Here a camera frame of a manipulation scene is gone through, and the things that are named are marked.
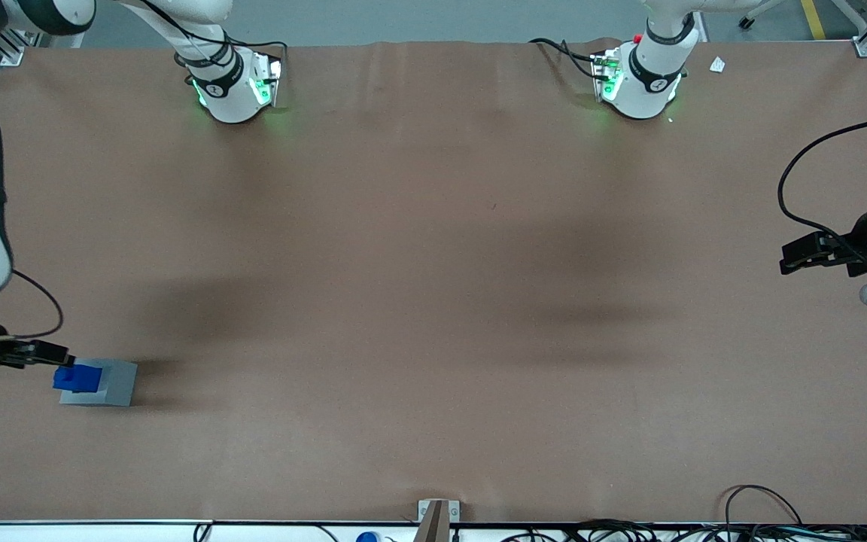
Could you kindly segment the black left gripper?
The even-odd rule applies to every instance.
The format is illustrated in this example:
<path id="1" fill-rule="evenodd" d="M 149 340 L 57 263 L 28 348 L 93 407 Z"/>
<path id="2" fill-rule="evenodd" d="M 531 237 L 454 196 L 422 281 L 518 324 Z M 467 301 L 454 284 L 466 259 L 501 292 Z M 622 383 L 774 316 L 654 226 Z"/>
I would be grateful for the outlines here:
<path id="1" fill-rule="evenodd" d="M 850 278 L 867 274 L 867 212 L 843 237 L 858 256 L 839 257 L 841 243 L 825 231 L 813 231 L 782 247 L 780 273 L 788 276 L 802 269 L 845 266 Z"/>

